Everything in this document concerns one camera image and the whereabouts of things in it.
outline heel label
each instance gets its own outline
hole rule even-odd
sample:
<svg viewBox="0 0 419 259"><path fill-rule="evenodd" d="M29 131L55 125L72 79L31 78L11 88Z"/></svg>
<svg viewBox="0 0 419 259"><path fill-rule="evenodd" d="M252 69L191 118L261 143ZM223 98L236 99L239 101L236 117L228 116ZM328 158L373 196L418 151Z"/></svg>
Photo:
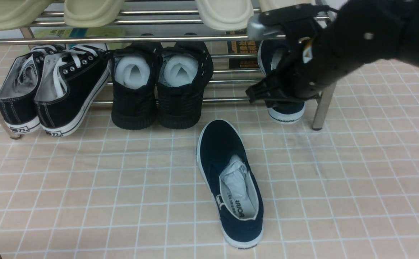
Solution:
<svg viewBox="0 0 419 259"><path fill-rule="evenodd" d="M57 132L45 131L45 132L47 133L48 136L51 136L51 137L62 137L63 136L61 131L57 131Z"/></svg>
<svg viewBox="0 0 419 259"><path fill-rule="evenodd" d="M13 133L18 133L18 134L23 134L23 133L29 133L30 132L30 130L27 126L24 126L24 127L21 127L21 128L13 128L13 127L9 127L9 128Z"/></svg>

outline screw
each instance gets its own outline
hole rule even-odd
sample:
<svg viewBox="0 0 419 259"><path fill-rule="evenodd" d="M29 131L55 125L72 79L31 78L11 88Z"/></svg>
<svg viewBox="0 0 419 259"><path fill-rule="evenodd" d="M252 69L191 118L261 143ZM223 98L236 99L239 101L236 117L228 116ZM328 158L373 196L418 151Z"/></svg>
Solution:
<svg viewBox="0 0 419 259"><path fill-rule="evenodd" d="M370 32L366 32L363 36L364 36L364 39L369 40L369 41L374 38L374 34Z"/></svg>

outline shoe insole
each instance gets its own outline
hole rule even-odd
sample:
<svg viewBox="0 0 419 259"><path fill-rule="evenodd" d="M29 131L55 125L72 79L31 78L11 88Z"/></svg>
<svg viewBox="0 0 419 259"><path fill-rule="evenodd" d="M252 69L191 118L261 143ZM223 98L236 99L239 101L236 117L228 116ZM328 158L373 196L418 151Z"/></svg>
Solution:
<svg viewBox="0 0 419 259"><path fill-rule="evenodd" d="M220 183L222 200L226 204L228 210L232 211L232 213L240 219L253 218L256 215L256 210L249 199L249 196L244 200L236 200L232 197L229 188L223 182Z"/></svg>

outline shoe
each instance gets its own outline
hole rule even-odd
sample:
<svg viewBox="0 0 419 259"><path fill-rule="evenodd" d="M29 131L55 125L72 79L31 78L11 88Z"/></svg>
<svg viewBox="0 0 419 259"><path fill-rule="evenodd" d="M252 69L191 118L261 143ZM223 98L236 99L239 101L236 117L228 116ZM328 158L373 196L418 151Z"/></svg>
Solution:
<svg viewBox="0 0 419 259"><path fill-rule="evenodd" d="M141 130L154 123L155 84L162 66L162 49L159 42L141 42L112 52L112 122L119 128Z"/></svg>
<svg viewBox="0 0 419 259"><path fill-rule="evenodd" d="M53 0L0 0L0 31L35 21Z"/></svg>
<svg viewBox="0 0 419 259"><path fill-rule="evenodd" d="M0 89L0 111L8 128L16 134L27 134L40 128L34 105L45 57L60 53L63 45L36 46L17 57Z"/></svg>
<svg viewBox="0 0 419 259"><path fill-rule="evenodd" d="M312 4L314 5L314 0L259 0L261 10L267 12L268 10L280 9L292 5L300 4Z"/></svg>
<svg viewBox="0 0 419 259"><path fill-rule="evenodd" d="M262 41L257 53L257 64L262 74L270 74L280 62L289 48L285 41ZM280 105L267 108L270 117L280 124L293 124L302 118L305 112L305 102L278 102Z"/></svg>
<svg viewBox="0 0 419 259"><path fill-rule="evenodd" d="M165 128L190 128L200 120L203 92L213 77L210 53L202 41L179 41L163 49L162 56L158 121Z"/></svg>
<svg viewBox="0 0 419 259"><path fill-rule="evenodd" d="M241 138L230 123L215 120L203 128L197 162L227 243L239 249L256 246L264 232L264 205Z"/></svg>
<svg viewBox="0 0 419 259"><path fill-rule="evenodd" d="M68 26L97 28L113 22L125 0L65 0L64 22Z"/></svg>
<svg viewBox="0 0 419 259"><path fill-rule="evenodd" d="M49 136L68 136L78 129L109 76L106 44L78 44L47 56L34 102Z"/></svg>
<svg viewBox="0 0 419 259"><path fill-rule="evenodd" d="M254 15L251 0L195 0L203 23L218 31L236 31L248 26Z"/></svg>

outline printed label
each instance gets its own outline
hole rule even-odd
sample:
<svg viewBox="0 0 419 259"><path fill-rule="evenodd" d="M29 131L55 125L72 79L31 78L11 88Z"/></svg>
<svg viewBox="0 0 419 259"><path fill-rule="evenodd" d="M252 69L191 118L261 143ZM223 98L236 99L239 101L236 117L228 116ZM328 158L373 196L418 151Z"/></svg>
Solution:
<svg viewBox="0 0 419 259"><path fill-rule="evenodd" d="M29 128L27 126L24 126L24 127L21 127L21 128L13 128L13 127L10 127L10 130L13 133L17 133L17 134L23 134L23 133L29 133L30 132L30 130L29 130Z"/></svg>
<svg viewBox="0 0 419 259"><path fill-rule="evenodd" d="M48 136L51 136L51 137L62 137L63 136L61 131L58 131L58 132L45 131L45 132L47 133Z"/></svg>
<svg viewBox="0 0 419 259"><path fill-rule="evenodd" d="M246 29L228 31L227 35L245 35ZM228 41L228 54L257 54L260 41ZM245 59L229 59L229 69L258 68L257 57Z"/></svg>

